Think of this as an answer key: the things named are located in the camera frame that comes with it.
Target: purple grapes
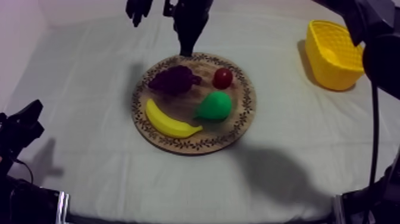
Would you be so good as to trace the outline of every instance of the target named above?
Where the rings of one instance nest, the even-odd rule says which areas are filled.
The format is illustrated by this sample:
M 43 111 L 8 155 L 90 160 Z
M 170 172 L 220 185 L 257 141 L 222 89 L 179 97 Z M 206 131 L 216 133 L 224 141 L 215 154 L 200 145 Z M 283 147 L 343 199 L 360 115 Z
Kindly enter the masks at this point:
M 200 85 L 201 80 L 190 68 L 175 66 L 156 74 L 148 86 L 165 94 L 178 95 L 189 92 L 193 84 Z

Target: black cable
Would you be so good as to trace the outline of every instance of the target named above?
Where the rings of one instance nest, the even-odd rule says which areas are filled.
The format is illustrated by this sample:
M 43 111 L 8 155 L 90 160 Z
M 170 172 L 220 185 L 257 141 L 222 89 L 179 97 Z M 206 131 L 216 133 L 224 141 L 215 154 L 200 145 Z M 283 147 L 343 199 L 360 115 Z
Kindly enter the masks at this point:
M 14 162 L 22 164 L 28 169 L 29 175 L 30 175 L 30 183 L 33 184 L 33 173 L 32 173 L 32 170 L 30 170 L 29 166 L 17 158 L 14 160 Z
M 368 26 L 367 23 L 365 22 L 365 17 L 363 14 L 363 11 L 361 10 L 361 7 L 355 3 L 355 8 L 358 12 L 358 15 L 360 16 L 361 24 L 362 24 L 362 29 L 364 31 L 364 42 L 365 45 L 367 45 L 369 48 L 373 47 L 373 38 L 370 36 L 368 32 Z M 373 111 L 373 140 L 372 140 L 372 159 L 371 159 L 371 170 L 370 170 L 370 181 L 368 184 L 368 190 L 367 190 L 367 197 L 368 197 L 368 202 L 371 201 L 372 195 L 373 195 L 373 190 L 372 186 L 375 183 L 375 176 L 376 176 L 376 166 L 377 166 L 377 161 L 378 161 L 378 152 L 379 152 L 379 100 L 378 100 L 378 86 L 375 82 L 375 77 L 374 75 L 370 76 L 371 79 L 371 92 L 372 92 L 372 111 Z M 364 211 L 364 217 L 362 219 L 362 224 L 367 224 L 368 221 L 368 214 L 370 212 L 370 209 L 367 207 Z
M 378 161 L 378 149 L 379 149 L 379 100 L 378 100 L 378 87 L 372 82 L 372 110 L 373 110 L 373 141 L 372 141 L 372 160 L 371 160 L 371 172 L 370 172 L 370 183 L 368 185 L 367 195 L 369 196 L 370 203 L 372 195 L 372 185 L 375 183 L 376 166 Z M 362 224 L 367 224 L 369 209 L 364 211 L 364 217 Z

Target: plastic fruit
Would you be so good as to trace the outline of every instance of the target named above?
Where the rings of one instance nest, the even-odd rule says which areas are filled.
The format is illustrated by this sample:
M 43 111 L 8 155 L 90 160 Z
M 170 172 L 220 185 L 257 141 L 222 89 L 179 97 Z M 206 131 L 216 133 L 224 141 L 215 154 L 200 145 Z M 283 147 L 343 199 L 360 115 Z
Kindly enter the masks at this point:
M 217 89 L 226 89 L 232 84 L 233 74 L 229 69 L 221 68 L 214 73 L 212 85 Z
M 192 127 L 188 123 L 172 119 L 157 107 L 153 99 L 147 100 L 146 115 L 156 130 L 173 138 L 187 138 L 203 129 L 202 126 Z
M 215 91 L 201 102 L 196 110 L 196 117 L 220 120 L 229 116 L 232 109 L 232 100 L 221 91 Z
M 200 85 L 201 80 L 190 68 L 175 66 L 156 74 L 148 86 L 164 94 L 178 95 L 188 92 L 193 84 Z

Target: green pear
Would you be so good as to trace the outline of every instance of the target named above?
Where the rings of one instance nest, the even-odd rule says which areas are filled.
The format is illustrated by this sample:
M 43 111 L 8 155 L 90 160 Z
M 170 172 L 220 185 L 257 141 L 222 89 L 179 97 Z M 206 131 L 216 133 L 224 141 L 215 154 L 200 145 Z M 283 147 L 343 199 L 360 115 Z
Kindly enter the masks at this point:
M 232 100 L 221 91 L 215 91 L 207 95 L 196 109 L 196 117 L 221 120 L 229 116 L 232 110 Z

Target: white wall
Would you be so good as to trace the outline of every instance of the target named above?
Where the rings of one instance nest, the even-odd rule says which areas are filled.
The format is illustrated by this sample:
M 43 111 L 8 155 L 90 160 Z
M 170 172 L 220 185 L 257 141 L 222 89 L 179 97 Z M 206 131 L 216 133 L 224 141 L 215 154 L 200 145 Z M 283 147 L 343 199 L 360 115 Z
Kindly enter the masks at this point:
M 46 28 L 38 0 L 0 0 L 0 111 Z

